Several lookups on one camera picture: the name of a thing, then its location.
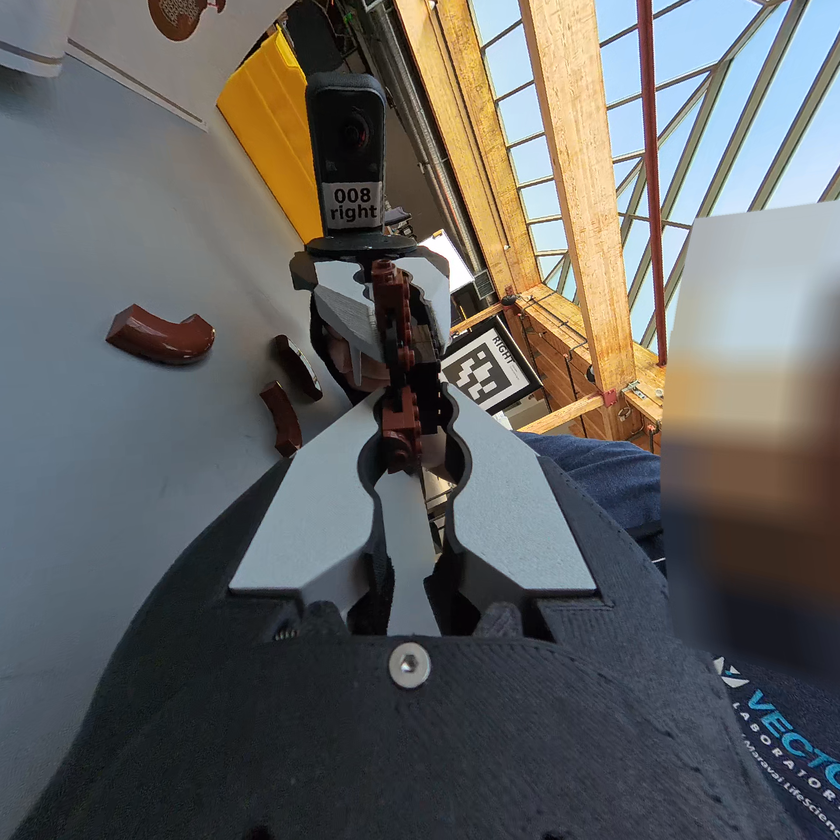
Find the person's navy shirt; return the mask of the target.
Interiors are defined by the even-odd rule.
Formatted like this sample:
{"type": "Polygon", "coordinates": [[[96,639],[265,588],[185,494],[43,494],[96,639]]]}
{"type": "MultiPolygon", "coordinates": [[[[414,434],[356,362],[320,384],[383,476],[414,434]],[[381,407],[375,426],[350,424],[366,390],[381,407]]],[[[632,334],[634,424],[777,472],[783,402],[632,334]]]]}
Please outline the person's navy shirt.
{"type": "MultiPolygon", "coordinates": [[[[517,433],[554,461],[667,575],[659,457],[635,444],[517,433]]],[[[838,688],[744,658],[712,656],[744,744],[805,838],[838,838],[838,688]]]]}

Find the white instruction booklet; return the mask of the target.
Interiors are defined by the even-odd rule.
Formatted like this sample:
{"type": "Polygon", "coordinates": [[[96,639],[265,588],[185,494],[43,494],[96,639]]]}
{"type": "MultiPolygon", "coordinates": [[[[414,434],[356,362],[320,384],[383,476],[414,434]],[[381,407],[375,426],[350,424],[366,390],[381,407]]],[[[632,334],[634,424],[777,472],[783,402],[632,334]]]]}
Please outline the white instruction booklet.
{"type": "Polygon", "coordinates": [[[2,1],[2,66],[56,77],[73,56],[204,126],[292,1],[2,1]]]}

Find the brown and black brick assembly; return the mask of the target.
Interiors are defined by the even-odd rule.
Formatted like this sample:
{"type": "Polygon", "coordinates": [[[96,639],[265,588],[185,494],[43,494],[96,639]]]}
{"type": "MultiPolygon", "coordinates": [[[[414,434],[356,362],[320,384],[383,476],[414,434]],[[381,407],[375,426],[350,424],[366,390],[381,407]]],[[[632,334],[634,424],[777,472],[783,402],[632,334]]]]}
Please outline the brown and black brick assembly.
{"type": "MultiPolygon", "coordinates": [[[[438,256],[417,248],[405,256],[438,256]]],[[[383,256],[371,265],[371,293],[390,384],[380,402],[381,453],[387,470],[413,471],[420,466],[423,436],[441,424],[442,359],[420,329],[412,325],[410,287],[396,266],[399,258],[383,256]]]]}

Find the yellow plastic bin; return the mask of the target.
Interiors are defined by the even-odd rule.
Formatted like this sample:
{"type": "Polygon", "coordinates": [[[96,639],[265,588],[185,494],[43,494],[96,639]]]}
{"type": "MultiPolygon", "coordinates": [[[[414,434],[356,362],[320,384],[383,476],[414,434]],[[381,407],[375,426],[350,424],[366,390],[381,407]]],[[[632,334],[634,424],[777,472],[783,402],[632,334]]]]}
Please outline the yellow plastic bin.
{"type": "Polygon", "coordinates": [[[281,31],[229,78],[217,107],[302,242],[322,235],[307,80],[281,31]]]}

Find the metal ventilation duct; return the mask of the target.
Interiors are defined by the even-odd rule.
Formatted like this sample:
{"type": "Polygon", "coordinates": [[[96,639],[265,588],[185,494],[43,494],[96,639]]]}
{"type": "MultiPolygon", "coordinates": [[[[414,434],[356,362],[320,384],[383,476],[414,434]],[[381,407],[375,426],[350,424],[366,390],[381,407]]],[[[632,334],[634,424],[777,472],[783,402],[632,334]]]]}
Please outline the metal ventilation duct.
{"type": "Polygon", "coordinates": [[[396,3],[374,2],[365,11],[365,20],[374,62],[392,97],[444,228],[471,275],[488,279],[487,263],[408,48],[396,3]]]}

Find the grey desk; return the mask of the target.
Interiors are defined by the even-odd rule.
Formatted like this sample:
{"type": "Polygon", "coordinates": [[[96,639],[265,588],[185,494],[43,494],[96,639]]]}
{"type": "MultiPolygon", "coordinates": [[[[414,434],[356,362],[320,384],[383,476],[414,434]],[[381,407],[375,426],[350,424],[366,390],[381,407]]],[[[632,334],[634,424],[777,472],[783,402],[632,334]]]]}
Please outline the grey desk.
{"type": "Polygon", "coordinates": [[[259,391],[307,355],[301,239],[219,112],[204,131],[75,57],[2,68],[2,838],[56,771],[130,620],[278,461],[259,391]],[[137,304],[208,355],[106,341],[137,304]]]}

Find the brown curved brick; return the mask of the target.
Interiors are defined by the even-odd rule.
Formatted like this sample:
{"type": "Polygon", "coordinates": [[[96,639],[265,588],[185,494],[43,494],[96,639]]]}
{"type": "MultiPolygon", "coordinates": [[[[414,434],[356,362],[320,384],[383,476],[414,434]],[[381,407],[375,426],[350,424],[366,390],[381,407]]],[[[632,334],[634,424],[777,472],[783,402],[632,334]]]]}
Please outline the brown curved brick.
{"type": "Polygon", "coordinates": [[[271,414],[276,429],[275,449],[284,458],[292,458],[303,446],[298,415],[286,391],[278,381],[266,384],[259,397],[271,414]]]}
{"type": "Polygon", "coordinates": [[[215,337],[215,328],[196,313],[171,322],[133,304],[114,317],[106,341],[147,361],[188,365],[208,355],[215,337]]]}
{"type": "Polygon", "coordinates": [[[271,342],[274,358],[295,388],[312,402],[323,398],[319,378],[307,357],[285,334],[278,334],[271,342]]]}

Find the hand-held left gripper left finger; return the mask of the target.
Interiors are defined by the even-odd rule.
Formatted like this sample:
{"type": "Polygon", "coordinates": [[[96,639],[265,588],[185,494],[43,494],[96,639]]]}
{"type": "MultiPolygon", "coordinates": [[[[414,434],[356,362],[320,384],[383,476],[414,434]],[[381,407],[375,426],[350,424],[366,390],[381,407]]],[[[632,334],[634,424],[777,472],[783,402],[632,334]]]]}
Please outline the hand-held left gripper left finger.
{"type": "Polygon", "coordinates": [[[383,390],[367,396],[291,460],[229,584],[232,593],[331,602],[384,634],[394,591],[375,484],[385,473],[383,390]]]}

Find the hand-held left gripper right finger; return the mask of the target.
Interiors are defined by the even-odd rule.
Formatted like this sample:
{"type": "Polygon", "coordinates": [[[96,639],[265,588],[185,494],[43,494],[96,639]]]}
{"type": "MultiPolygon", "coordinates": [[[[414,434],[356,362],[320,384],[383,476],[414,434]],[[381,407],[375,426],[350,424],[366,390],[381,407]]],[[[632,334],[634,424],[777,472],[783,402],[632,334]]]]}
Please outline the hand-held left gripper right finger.
{"type": "Polygon", "coordinates": [[[594,596],[595,579],[537,455],[467,395],[441,384],[444,466],[454,484],[444,550],[427,577],[442,634],[470,634],[497,603],[594,596]]]}

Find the person's right hand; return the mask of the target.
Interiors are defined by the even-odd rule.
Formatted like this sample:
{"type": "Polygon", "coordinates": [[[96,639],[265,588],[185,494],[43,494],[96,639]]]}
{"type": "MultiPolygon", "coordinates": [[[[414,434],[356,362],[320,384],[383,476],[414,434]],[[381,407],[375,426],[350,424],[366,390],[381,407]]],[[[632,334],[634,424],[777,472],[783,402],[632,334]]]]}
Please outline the person's right hand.
{"type": "Polygon", "coordinates": [[[365,354],[360,356],[361,378],[357,383],[354,378],[354,357],[350,344],[330,326],[321,327],[319,354],[328,373],[338,383],[352,406],[390,384],[391,376],[387,366],[365,354]]]}

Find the red metal pipe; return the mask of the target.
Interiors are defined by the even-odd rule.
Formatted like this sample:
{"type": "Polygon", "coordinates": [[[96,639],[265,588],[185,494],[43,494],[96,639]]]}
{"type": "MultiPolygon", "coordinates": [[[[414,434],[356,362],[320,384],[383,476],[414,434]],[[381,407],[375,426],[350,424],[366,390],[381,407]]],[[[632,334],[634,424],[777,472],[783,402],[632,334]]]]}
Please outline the red metal pipe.
{"type": "Polygon", "coordinates": [[[663,225],[658,174],[658,131],[655,82],[653,3],[637,1],[637,37],[644,124],[644,165],[647,181],[648,225],[654,289],[654,325],[658,365],[667,364],[663,225]]]}

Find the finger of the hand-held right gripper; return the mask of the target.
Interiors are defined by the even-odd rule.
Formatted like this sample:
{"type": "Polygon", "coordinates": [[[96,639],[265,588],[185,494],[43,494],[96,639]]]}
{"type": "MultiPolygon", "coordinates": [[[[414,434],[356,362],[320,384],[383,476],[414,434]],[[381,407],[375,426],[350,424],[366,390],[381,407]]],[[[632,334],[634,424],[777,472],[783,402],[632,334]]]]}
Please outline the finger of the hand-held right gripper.
{"type": "Polygon", "coordinates": [[[443,359],[451,342],[449,265],[443,256],[403,256],[396,266],[407,276],[412,325],[443,359]]]}
{"type": "Polygon", "coordinates": [[[371,284],[350,261],[318,261],[314,303],[324,323],[326,357],[338,377],[390,377],[371,284]]]}

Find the white display panel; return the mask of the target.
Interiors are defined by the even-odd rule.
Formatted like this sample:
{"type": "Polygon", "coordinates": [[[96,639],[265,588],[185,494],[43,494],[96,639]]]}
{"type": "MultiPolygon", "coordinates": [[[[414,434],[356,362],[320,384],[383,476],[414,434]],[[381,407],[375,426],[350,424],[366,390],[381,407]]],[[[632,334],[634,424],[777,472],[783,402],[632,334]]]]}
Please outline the white display panel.
{"type": "Polygon", "coordinates": [[[452,295],[474,282],[475,275],[467,266],[458,248],[443,230],[426,237],[420,246],[446,259],[448,263],[449,293],[452,295]]]}

